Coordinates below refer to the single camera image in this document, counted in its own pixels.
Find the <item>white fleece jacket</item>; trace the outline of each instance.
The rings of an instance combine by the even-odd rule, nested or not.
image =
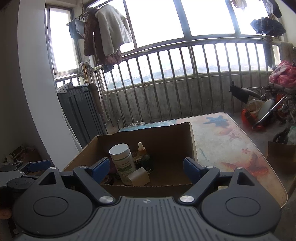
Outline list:
[[[128,22],[113,6],[104,5],[95,14],[99,22],[105,56],[115,54],[119,47],[132,42]]]

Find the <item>cloth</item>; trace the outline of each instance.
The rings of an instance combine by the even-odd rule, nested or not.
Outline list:
[[[266,59],[267,66],[272,69],[273,63],[272,63],[272,55],[274,54],[272,50],[272,44],[265,42],[263,43],[263,50],[264,50],[264,55]]]
[[[269,14],[273,14],[277,18],[281,17],[281,11],[279,10],[279,5],[275,0],[267,0],[265,4],[265,8]]]
[[[77,74],[82,76],[83,78],[87,78],[85,74],[91,75],[91,63],[88,61],[81,62],[78,66]]]
[[[281,57],[281,61],[289,61],[292,63],[293,61],[293,47],[294,45],[289,42],[281,42],[279,46],[279,53]]]
[[[70,83],[64,84],[63,86],[57,88],[57,94],[66,94],[68,90],[80,89],[81,87],[84,87],[84,86],[86,86],[91,91],[91,94],[94,98],[95,107],[97,108],[98,113],[103,114],[104,111],[103,111],[101,100],[100,100],[100,94],[98,91],[98,87],[96,86],[95,83],[79,85],[79,86],[74,87],[73,84],[70,82]]]
[[[282,61],[271,73],[269,81],[287,88],[296,88],[296,67],[288,61]]]
[[[128,22],[113,6],[104,5],[96,13],[105,56],[116,53],[119,47],[132,42]]]
[[[104,73],[107,73],[112,69],[114,69],[114,65],[103,65]]]
[[[84,39],[85,22],[74,19],[68,23],[70,36],[73,39]]]
[[[266,34],[269,36],[282,36],[286,33],[286,30],[282,24],[276,20],[272,20],[268,17],[255,19],[251,22],[251,26],[256,31],[257,34]]]
[[[247,6],[247,3],[246,3],[246,0],[232,0],[233,2],[233,5],[236,7],[236,8],[241,8],[241,9],[245,9],[246,6]]]
[[[89,14],[84,29],[84,55],[95,55],[98,64],[111,65],[121,63],[120,49],[115,54],[107,57],[104,54],[98,19],[94,15],[98,10],[96,8],[87,8],[87,11]]]

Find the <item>white wall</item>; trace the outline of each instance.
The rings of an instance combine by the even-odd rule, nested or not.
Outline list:
[[[46,0],[47,4],[59,5],[64,7],[75,7],[77,4],[76,0]]]
[[[279,5],[279,8],[282,13],[281,20],[284,28],[287,30],[287,40],[288,42],[291,42],[294,46],[296,46],[296,13],[294,13],[283,1],[275,1]]]
[[[11,1],[0,13],[1,46],[1,132],[0,158],[21,144],[36,147],[43,159],[48,153],[30,114],[21,84],[17,52],[17,16],[19,0]]]
[[[17,25],[19,67],[39,136],[53,163],[63,169],[78,150],[63,117],[53,82],[46,46],[44,7],[45,0],[20,0]]]

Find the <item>bottle label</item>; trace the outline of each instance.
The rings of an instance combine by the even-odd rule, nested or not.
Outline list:
[[[130,180],[128,179],[128,175],[130,175],[132,172],[134,172],[133,167],[129,161],[124,163],[118,163],[114,162],[118,173],[120,175],[120,178],[124,184],[130,185]]]

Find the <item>hanging umbrella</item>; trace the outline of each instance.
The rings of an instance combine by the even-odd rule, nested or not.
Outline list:
[[[282,24],[270,18],[255,19],[251,22],[251,26],[257,34],[266,34],[273,37],[282,36],[286,30]]]

